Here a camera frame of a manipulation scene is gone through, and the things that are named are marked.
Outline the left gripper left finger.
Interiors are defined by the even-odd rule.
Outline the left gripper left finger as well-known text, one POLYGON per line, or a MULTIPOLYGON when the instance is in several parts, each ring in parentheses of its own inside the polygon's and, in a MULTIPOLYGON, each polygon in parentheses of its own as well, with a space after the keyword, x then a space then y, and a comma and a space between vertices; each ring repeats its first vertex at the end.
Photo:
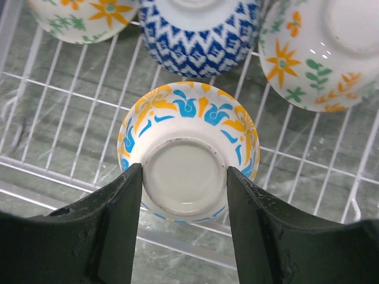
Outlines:
POLYGON ((1 213, 2 283, 130 283, 142 166, 49 215, 1 213))

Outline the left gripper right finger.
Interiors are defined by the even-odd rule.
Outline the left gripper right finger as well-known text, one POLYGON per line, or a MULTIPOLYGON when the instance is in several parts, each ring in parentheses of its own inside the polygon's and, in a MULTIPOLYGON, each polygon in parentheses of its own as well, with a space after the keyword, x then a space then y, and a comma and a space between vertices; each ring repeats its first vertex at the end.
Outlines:
POLYGON ((377 283, 378 220, 340 224, 304 212, 227 170, 240 283, 377 283))

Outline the orange blue floral bowl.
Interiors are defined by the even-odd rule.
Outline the orange blue floral bowl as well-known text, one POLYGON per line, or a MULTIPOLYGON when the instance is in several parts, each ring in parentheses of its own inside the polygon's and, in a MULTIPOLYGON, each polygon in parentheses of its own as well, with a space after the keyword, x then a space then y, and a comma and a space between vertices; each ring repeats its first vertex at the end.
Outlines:
POLYGON ((254 180, 260 154, 247 110, 201 82, 172 82, 143 95, 117 138, 120 169, 142 166, 142 207, 175 223, 206 222, 224 213, 227 169, 254 180))

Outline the star and leaves bowl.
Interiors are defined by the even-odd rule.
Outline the star and leaves bowl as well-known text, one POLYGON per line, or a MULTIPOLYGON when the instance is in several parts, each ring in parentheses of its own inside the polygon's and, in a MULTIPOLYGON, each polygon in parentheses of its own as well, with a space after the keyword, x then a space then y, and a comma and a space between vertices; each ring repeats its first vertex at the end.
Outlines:
POLYGON ((378 88, 377 1, 277 1, 258 41, 277 94, 313 112, 338 112, 378 88))

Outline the red patterned blue bowl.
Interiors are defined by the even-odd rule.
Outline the red patterned blue bowl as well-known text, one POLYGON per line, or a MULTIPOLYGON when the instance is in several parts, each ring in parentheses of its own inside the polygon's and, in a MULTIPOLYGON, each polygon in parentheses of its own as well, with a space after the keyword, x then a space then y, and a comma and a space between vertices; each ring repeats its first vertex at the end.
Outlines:
POLYGON ((140 1, 147 51, 168 71, 209 78, 237 66, 254 48, 261 1, 140 1))

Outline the orange star leaf bowl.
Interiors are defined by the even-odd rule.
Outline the orange star leaf bowl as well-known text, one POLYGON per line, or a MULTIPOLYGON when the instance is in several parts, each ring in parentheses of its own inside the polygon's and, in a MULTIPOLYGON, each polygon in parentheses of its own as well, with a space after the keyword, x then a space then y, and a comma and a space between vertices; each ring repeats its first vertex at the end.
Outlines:
POLYGON ((72 44, 108 40, 124 30, 139 10, 135 0, 28 1, 43 30, 72 44))

